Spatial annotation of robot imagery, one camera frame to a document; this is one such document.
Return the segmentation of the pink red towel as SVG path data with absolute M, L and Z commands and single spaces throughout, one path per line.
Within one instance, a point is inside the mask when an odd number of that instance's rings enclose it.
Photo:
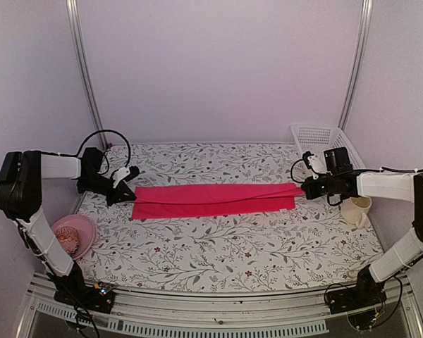
M 283 184 L 190 184 L 138 187 L 133 220 L 270 213 L 295 208 L 303 190 Z

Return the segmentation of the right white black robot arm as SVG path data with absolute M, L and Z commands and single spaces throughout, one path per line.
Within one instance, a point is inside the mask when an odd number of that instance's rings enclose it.
M 423 257 L 423 169 L 354 169 L 345 147 L 324 152 L 324 162 L 307 151 L 302 155 L 312 175 L 301 184 L 309 200 L 338 196 L 339 204 L 350 198 L 382 198 L 414 204 L 411 229 L 368 268 L 358 273 L 361 282 L 350 293 L 357 307 L 376 298 L 381 284 Z

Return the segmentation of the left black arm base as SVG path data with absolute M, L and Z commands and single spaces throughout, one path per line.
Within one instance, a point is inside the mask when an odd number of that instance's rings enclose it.
M 55 301 L 89 311 L 111 313 L 116 298 L 114 291 L 103 294 L 99 289 L 87 286 L 82 275 L 80 277 L 50 275 L 49 278 L 56 287 Z

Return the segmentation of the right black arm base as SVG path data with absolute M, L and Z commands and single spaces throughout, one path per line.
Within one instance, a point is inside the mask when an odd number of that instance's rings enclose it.
M 385 282 L 375 282 L 369 273 L 362 274 L 357 277 L 354 287 L 325 291 L 324 302 L 331 314 L 374 306 L 387 300 L 384 285 Z

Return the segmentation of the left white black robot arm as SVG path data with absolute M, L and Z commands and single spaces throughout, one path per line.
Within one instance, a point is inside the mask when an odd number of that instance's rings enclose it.
M 62 249 L 47 222 L 42 208 L 42 181 L 76 180 L 80 193 L 101 194 L 108 206 L 136 200 L 127 182 L 140 174 L 138 167 L 125 165 L 110 177 L 99 171 L 99 151 L 94 148 L 86 149 L 80 158 L 43 151 L 12 151 L 6 154 L 0 169 L 0 210 L 16 224 L 24 242 L 48 272 L 69 279 L 62 290 L 76 306 L 85 305 L 91 292 L 79 281 L 82 273 L 76 271 L 75 261 Z

